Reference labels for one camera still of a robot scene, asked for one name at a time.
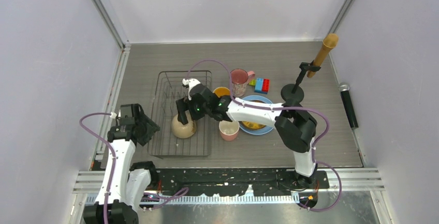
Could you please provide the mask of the blue beige mug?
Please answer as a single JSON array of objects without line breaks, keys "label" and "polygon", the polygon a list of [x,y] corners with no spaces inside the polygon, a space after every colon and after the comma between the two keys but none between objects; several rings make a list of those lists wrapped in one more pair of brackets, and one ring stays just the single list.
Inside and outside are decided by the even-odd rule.
[{"label": "blue beige mug", "polygon": [[227,87],[217,87],[213,90],[213,93],[218,97],[221,98],[223,96],[230,96],[230,89]]}]

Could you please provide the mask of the beige cup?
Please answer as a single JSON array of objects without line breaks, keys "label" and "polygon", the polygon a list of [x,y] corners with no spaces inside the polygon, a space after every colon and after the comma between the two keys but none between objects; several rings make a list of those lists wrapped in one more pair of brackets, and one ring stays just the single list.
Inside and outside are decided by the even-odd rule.
[{"label": "beige cup", "polygon": [[183,125],[178,121],[178,115],[175,115],[171,121],[171,131],[174,136],[180,139],[187,139],[193,136],[197,129],[196,122],[192,119],[188,111],[185,112],[188,123]]}]

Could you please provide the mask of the plain pink cup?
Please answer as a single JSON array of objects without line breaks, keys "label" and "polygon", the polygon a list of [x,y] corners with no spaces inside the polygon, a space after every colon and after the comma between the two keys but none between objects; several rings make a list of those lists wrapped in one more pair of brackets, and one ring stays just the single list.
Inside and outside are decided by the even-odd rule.
[{"label": "plain pink cup", "polygon": [[233,141],[238,136],[240,125],[237,121],[221,121],[219,122],[219,131],[223,140]]}]

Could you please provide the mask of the pink ghost pattern mug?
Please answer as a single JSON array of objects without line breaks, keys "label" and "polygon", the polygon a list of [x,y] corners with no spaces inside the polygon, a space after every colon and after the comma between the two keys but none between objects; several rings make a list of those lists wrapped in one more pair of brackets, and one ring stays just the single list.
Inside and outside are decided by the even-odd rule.
[{"label": "pink ghost pattern mug", "polygon": [[234,69],[230,73],[232,81],[232,93],[235,97],[245,95],[246,86],[254,79],[253,71],[245,71],[244,69]]}]

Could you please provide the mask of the yellow patterned plate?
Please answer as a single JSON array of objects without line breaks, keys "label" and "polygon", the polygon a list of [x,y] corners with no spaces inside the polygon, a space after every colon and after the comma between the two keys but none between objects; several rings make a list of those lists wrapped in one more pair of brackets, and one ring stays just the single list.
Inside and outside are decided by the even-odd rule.
[{"label": "yellow patterned plate", "polygon": [[266,125],[254,123],[254,122],[240,122],[240,124],[248,130],[260,130],[266,127]]}]

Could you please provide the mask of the light blue plate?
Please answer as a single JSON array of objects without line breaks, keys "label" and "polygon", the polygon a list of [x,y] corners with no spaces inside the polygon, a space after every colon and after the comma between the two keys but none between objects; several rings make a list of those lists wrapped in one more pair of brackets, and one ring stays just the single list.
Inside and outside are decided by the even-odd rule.
[{"label": "light blue plate", "polygon": [[[246,101],[272,104],[271,100],[269,100],[268,98],[266,98],[264,96],[259,96],[259,95],[249,95],[249,96],[245,96],[242,99],[246,100]],[[269,127],[269,126],[266,126],[265,128],[260,129],[260,130],[248,130],[245,127],[243,127],[241,124],[240,124],[240,128],[246,133],[249,133],[251,135],[257,135],[257,136],[265,135],[273,130],[273,128]]]}]

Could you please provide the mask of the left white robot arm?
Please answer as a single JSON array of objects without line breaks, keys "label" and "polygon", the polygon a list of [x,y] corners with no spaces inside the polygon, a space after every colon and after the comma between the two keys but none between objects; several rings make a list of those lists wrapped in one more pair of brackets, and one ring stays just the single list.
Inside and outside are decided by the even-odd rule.
[{"label": "left white robot arm", "polygon": [[159,177],[153,162],[132,163],[138,145],[146,145],[160,127],[146,116],[138,103],[125,104],[118,113],[108,114],[115,120],[107,138],[80,126],[106,144],[109,155],[104,179],[92,205],[83,212],[85,223],[138,223],[137,209],[144,191],[154,189]]}]

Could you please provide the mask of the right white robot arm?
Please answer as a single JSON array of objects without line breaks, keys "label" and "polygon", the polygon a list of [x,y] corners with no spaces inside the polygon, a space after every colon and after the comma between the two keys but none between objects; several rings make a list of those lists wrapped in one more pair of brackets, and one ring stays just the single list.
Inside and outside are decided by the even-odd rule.
[{"label": "right white robot arm", "polygon": [[315,141],[317,121],[307,110],[293,101],[266,104],[250,102],[232,96],[216,96],[197,79],[183,79],[187,96],[176,101],[178,121],[196,121],[205,116],[221,122],[252,122],[275,129],[284,145],[293,151],[295,179],[302,188],[316,182],[316,163],[312,145]]}]

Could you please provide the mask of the blue toy brick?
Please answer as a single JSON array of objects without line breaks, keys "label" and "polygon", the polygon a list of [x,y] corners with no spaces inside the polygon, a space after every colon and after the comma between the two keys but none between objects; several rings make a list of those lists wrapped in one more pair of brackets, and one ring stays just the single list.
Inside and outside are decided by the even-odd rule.
[{"label": "blue toy brick", "polygon": [[262,82],[263,82],[263,78],[257,78],[256,79],[256,85],[254,86],[254,92],[255,93],[267,94],[267,93],[261,91]]}]

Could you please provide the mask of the red toy brick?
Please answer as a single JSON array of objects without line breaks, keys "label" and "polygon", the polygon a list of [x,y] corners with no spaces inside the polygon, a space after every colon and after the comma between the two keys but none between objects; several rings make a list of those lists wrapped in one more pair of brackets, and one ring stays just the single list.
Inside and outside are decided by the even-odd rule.
[{"label": "red toy brick", "polygon": [[269,79],[263,79],[261,91],[267,93],[270,88],[270,80]]}]

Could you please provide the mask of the black base bar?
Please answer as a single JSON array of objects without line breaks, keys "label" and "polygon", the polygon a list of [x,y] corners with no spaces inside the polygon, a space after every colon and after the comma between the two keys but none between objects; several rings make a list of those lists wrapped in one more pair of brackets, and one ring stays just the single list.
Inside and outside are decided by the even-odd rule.
[{"label": "black base bar", "polygon": [[153,172],[147,190],[171,196],[187,187],[187,196],[285,196],[293,191],[328,189],[325,171],[311,180],[301,178],[293,168],[162,168]]}]

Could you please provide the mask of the black microphone stand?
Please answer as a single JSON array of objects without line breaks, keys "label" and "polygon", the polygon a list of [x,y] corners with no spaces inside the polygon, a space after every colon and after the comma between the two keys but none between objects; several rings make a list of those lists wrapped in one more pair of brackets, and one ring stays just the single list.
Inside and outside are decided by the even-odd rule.
[{"label": "black microphone stand", "polygon": [[312,63],[302,62],[299,66],[300,73],[296,78],[295,84],[286,84],[281,90],[281,97],[287,101],[289,99],[301,102],[304,99],[304,91],[300,87],[305,75],[308,72],[317,72],[320,70],[320,66],[313,65]]}]

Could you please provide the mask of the black microphone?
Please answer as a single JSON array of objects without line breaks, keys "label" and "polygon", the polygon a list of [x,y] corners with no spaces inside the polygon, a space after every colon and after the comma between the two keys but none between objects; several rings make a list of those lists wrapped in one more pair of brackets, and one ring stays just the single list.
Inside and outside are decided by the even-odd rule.
[{"label": "black microphone", "polygon": [[356,114],[355,114],[355,110],[354,110],[354,106],[353,106],[352,98],[350,96],[349,89],[350,89],[350,87],[346,83],[341,83],[339,85],[340,96],[341,96],[341,99],[343,102],[343,106],[345,109],[345,113],[346,113],[349,125],[350,125],[351,129],[356,129],[359,127],[359,125],[358,125],[358,121],[356,118]]}]

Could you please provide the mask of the gold microphone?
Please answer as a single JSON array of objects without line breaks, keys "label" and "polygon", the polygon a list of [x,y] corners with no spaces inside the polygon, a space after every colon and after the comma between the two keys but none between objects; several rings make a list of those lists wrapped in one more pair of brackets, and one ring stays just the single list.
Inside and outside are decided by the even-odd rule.
[{"label": "gold microphone", "polygon": [[335,33],[330,33],[323,39],[320,50],[311,62],[313,68],[320,67],[322,65],[329,52],[337,46],[338,41],[339,37]]}]

